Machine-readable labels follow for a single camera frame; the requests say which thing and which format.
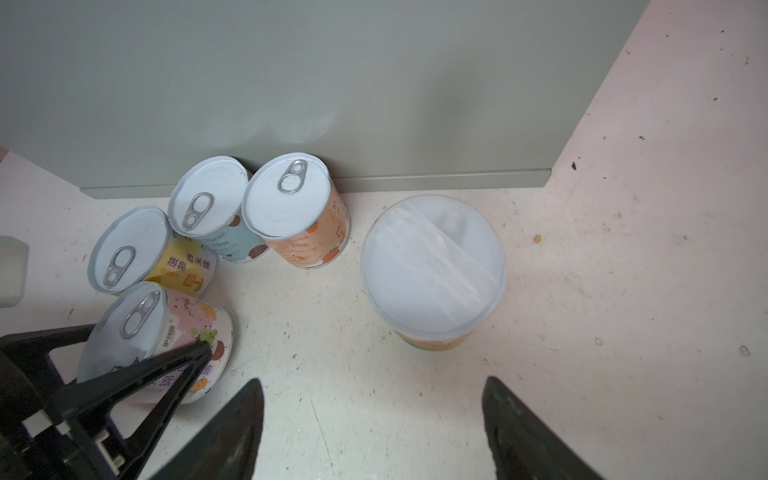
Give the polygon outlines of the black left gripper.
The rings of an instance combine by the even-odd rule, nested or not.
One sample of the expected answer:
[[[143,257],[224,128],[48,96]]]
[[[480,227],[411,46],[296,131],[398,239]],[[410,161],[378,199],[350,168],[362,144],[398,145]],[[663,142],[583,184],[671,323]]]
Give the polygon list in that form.
[[[212,357],[205,341],[95,379],[64,382],[51,352],[87,341],[92,325],[1,338],[1,477],[136,479]],[[178,377],[124,437],[113,408],[155,380]]]

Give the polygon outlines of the pink label can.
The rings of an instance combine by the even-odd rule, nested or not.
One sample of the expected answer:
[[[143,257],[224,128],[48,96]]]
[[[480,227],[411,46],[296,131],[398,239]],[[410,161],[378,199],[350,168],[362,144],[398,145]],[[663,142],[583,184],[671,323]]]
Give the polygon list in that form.
[[[77,370],[79,383],[139,364],[171,350],[205,342],[212,356],[182,400],[203,398],[224,373],[234,324],[222,308],[153,282],[125,290],[90,333]]]

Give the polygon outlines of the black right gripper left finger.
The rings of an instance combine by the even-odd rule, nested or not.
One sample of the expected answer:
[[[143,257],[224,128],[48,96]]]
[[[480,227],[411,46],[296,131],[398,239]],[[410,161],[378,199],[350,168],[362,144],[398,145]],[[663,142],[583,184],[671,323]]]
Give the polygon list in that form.
[[[254,378],[154,477],[252,478],[263,432],[264,407],[261,382]]]

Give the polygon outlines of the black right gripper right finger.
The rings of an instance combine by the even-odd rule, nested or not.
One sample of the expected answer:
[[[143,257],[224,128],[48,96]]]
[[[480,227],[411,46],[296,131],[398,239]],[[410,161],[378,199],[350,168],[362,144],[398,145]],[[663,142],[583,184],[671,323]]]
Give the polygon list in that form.
[[[602,478],[495,376],[486,380],[482,411],[498,479]]]

